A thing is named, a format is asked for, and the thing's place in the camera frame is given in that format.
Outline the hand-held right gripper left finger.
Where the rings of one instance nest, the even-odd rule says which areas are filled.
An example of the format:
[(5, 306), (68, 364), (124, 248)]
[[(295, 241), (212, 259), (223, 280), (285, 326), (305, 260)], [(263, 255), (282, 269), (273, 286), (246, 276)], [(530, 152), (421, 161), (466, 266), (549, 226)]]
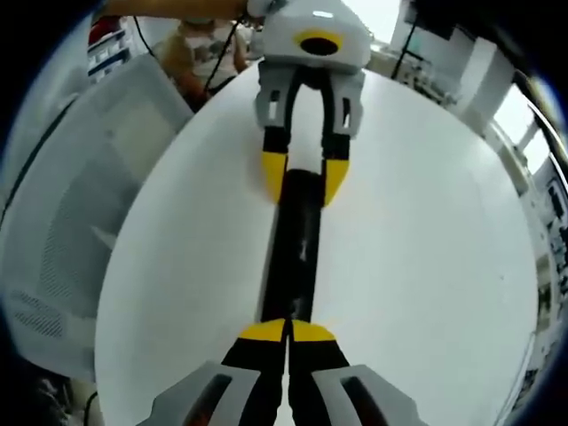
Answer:
[(207, 361), (154, 398), (151, 425), (273, 425), (282, 401), (287, 321), (245, 328), (220, 361)]

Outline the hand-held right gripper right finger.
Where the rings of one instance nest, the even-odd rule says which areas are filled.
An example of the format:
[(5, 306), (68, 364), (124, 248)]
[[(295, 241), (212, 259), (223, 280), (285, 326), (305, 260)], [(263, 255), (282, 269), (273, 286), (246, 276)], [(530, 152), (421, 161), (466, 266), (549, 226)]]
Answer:
[(326, 328), (294, 319), (288, 403), (296, 425), (418, 425), (414, 400), (367, 365), (352, 365)]

